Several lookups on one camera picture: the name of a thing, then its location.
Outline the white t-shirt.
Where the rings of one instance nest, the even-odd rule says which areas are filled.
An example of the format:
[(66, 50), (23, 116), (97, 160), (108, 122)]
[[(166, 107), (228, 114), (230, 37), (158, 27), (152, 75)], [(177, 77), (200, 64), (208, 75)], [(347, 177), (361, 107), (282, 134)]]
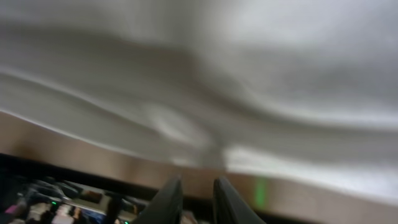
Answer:
[(396, 1), (2, 1), (1, 111), (397, 204)]

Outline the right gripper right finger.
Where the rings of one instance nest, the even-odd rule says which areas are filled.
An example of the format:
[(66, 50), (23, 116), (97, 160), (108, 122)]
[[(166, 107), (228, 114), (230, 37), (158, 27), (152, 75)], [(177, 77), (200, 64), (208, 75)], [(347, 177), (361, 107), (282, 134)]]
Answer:
[(215, 224), (266, 224), (226, 177), (213, 182), (213, 217)]

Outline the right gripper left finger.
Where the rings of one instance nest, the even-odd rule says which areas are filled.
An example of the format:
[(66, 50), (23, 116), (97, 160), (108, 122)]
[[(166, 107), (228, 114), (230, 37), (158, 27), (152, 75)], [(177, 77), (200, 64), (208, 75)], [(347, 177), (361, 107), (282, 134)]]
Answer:
[(176, 176), (168, 180), (132, 224), (180, 224), (182, 210), (182, 183)]

